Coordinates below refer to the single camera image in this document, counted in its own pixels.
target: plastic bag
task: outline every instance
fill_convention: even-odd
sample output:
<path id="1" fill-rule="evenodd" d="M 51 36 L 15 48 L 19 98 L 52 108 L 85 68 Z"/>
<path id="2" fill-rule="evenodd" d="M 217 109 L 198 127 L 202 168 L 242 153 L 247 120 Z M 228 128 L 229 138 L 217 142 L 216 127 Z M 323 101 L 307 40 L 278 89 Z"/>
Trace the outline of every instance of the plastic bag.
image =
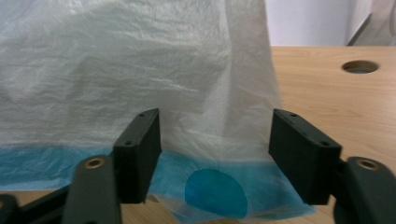
<path id="1" fill-rule="evenodd" d="M 212 161 L 165 151 L 149 193 L 182 223 L 222 217 L 244 223 L 310 214 L 273 161 Z"/>
<path id="2" fill-rule="evenodd" d="M 136 114 L 156 107 L 163 148 L 196 167 L 275 165 L 266 149 L 280 101 L 263 1 L 2 0 L 1 6 L 1 189 L 67 184 L 76 162 L 108 153 Z M 161 167 L 172 165 L 165 161 Z M 269 174 L 288 185 L 279 171 Z M 188 218 L 171 201 L 191 202 L 166 197 L 170 185 L 160 188 L 151 191 L 180 220 L 206 219 Z M 253 210 L 243 217 L 262 215 Z"/>

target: table surface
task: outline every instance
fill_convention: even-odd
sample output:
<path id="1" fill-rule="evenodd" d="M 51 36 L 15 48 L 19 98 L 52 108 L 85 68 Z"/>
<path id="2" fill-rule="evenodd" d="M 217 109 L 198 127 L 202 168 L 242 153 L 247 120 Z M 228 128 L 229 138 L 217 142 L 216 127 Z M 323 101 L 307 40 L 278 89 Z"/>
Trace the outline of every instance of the table surface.
<path id="1" fill-rule="evenodd" d="M 370 74 L 350 74 L 343 63 L 368 60 Z M 381 161 L 396 173 L 396 48 L 273 47 L 273 61 L 284 109 L 304 117 L 343 146 L 342 158 Z M 20 203 L 44 194 L 14 192 Z M 314 215 L 271 223 L 333 223 L 332 205 Z M 177 223 L 158 203 L 122 206 L 123 223 Z M 238 223 L 222 219 L 209 223 Z"/>

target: brass insert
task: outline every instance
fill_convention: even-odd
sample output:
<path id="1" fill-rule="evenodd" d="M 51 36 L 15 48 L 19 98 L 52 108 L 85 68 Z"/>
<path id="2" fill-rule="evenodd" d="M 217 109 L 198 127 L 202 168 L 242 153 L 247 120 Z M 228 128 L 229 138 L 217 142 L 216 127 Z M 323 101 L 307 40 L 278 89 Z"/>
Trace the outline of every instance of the brass insert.
<path id="1" fill-rule="evenodd" d="M 102 158 L 93 158 L 85 162 L 85 168 L 87 169 L 95 169 L 101 167 L 105 164 L 105 160 Z"/>
<path id="2" fill-rule="evenodd" d="M 378 164 L 376 164 L 373 161 L 358 160 L 358 165 L 363 167 L 364 169 L 371 170 L 371 171 L 379 170 Z"/>

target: blue circle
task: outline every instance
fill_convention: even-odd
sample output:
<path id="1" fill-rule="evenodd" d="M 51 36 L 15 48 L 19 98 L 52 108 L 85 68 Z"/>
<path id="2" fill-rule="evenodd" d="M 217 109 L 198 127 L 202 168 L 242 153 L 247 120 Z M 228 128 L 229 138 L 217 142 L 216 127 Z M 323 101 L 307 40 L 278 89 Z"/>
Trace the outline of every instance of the blue circle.
<path id="1" fill-rule="evenodd" d="M 239 183 L 218 170 L 195 171 L 187 180 L 186 203 L 222 217 L 243 218 L 248 200 Z"/>

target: white wall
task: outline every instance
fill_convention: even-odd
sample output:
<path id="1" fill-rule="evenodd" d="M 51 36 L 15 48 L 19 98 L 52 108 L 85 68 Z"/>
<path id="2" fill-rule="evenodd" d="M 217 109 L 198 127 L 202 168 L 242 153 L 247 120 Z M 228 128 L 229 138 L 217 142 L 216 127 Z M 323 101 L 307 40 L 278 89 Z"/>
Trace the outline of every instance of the white wall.
<path id="1" fill-rule="evenodd" d="M 372 0 L 265 1 L 271 45 L 344 46 L 367 18 Z"/>

